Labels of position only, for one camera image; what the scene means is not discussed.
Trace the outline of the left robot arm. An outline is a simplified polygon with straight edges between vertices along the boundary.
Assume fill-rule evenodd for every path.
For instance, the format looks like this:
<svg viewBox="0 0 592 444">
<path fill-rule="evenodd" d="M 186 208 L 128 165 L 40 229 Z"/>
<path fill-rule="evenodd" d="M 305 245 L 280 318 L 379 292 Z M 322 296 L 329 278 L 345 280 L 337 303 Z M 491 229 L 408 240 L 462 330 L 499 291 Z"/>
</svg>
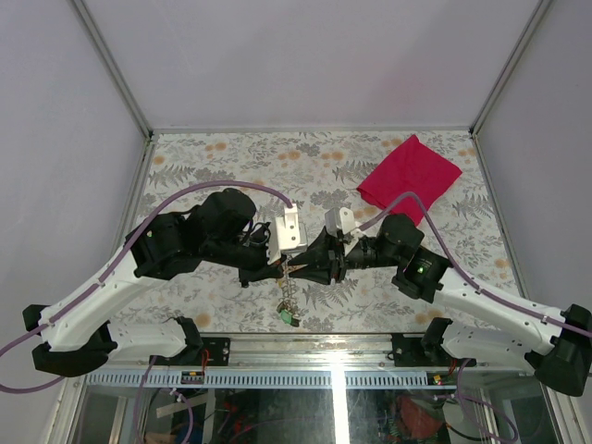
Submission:
<svg viewBox="0 0 592 444">
<path fill-rule="evenodd" d="M 190 274 L 202 262 L 238 269 L 240 283 L 281 278 L 285 251 L 299 243 L 298 208 L 256 227 L 250 197 L 235 189 L 210 194 L 186 212 L 159 214 L 132 231 L 87 292 L 23 312 L 42 342 L 31 353 L 36 370 L 82 376 L 109 362 L 200 365 L 204 343 L 194 321 L 173 316 L 158 324 L 125 324 L 113 316 L 144 293 Z"/>
</svg>

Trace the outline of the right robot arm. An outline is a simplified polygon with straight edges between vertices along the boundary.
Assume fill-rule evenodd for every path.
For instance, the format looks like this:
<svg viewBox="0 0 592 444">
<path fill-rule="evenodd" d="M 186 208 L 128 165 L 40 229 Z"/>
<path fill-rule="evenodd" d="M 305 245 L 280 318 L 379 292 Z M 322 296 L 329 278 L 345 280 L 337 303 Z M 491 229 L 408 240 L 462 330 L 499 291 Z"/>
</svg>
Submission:
<svg viewBox="0 0 592 444">
<path fill-rule="evenodd" d="M 571 397 L 584 394 L 591 371 L 591 313 L 529 301 L 469 275 L 447 255 L 422 244 L 423 232 L 405 215 L 387 216 L 376 236 L 326 226 L 290 259 L 291 276 L 330 285 L 351 270 L 393 267 L 391 282 L 413 300 L 464 312 L 487 323 L 469 327 L 438 317 L 421 339 L 431 364 L 449 358 L 513 367 Z"/>
</svg>

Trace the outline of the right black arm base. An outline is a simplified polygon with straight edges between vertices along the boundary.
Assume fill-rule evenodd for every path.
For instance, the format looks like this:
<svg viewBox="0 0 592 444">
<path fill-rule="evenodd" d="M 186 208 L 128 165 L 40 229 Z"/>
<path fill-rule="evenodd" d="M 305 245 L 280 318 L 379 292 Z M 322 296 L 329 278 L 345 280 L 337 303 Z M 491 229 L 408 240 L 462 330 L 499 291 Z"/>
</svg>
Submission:
<svg viewBox="0 0 592 444">
<path fill-rule="evenodd" d="M 450 366 L 454 358 L 443 349 L 443 335 L 452 324 L 449 318 L 436 317 L 425 333 L 392 333 L 387 358 L 396 367 Z"/>
</svg>

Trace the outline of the metal ring key organizer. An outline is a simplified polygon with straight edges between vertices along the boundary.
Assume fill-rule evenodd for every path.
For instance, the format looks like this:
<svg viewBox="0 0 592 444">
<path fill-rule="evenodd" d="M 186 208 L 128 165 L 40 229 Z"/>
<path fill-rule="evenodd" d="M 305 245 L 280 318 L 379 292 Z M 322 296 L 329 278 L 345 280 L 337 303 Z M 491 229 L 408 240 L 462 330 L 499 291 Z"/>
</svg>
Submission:
<svg viewBox="0 0 592 444">
<path fill-rule="evenodd" d="M 288 260 L 285 261 L 283 268 L 284 268 L 284 277 L 277 280 L 278 286 L 281 290 L 281 296 L 279 300 L 279 304 L 277 306 L 277 312 L 281 309 L 286 309 L 292 313 L 293 320 L 291 325 L 295 327 L 296 323 L 300 323 L 300 310 L 297 303 L 296 298 L 296 284 L 290 278 L 290 275 L 287 271 Z"/>
</svg>

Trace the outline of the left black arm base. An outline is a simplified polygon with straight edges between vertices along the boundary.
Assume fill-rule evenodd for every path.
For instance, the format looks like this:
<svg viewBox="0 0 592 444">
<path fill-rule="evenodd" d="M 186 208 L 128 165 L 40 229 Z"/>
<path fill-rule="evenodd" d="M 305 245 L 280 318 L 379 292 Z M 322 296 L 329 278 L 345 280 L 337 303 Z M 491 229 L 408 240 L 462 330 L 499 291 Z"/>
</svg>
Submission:
<svg viewBox="0 0 592 444">
<path fill-rule="evenodd" d="M 180 316 L 175 321 L 182 329 L 184 347 L 178 354 L 168 358 L 170 364 L 199 365 L 201 367 L 228 366 L 230 338 L 204 338 L 190 318 Z"/>
</svg>

